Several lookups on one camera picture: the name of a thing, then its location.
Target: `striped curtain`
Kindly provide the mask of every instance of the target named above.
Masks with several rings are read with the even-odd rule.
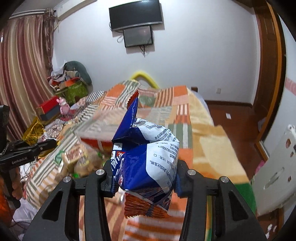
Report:
[[[44,21],[44,15],[12,19],[0,35],[0,104],[10,106],[10,141],[21,139],[36,108],[53,95]]]

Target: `red box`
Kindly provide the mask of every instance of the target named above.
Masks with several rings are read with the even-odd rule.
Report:
[[[49,99],[48,101],[45,101],[44,103],[42,103],[40,106],[38,106],[36,108],[36,112],[39,115],[44,115],[47,112],[49,112],[50,110],[52,110],[54,107],[56,107],[57,105],[59,105],[59,103],[57,102],[57,99],[59,99],[57,96],[52,97],[51,99]]]

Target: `ceiling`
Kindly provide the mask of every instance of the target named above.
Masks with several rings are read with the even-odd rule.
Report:
[[[25,0],[14,13],[34,10],[34,9],[46,9],[54,8],[63,0]]]

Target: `flat screen tv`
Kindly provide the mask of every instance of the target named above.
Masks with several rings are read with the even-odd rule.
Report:
[[[133,47],[153,44],[151,26],[138,26],[123,30],[124,46]]]
[[[144,0],[109,8],[111,30],[162,23],[159,0]]]

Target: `human hand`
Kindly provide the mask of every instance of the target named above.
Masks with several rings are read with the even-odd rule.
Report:
[[[17,167],[15,169],[16,176],[15,179],[12,181],[12,188],[14,189],[12,192],[12,196],[15,197],[17,200],[20,200],[22,198],[22,184],[20,182],[20,168]],[[4,180],[0,176],[0,188],[3,190],[4,186]]]

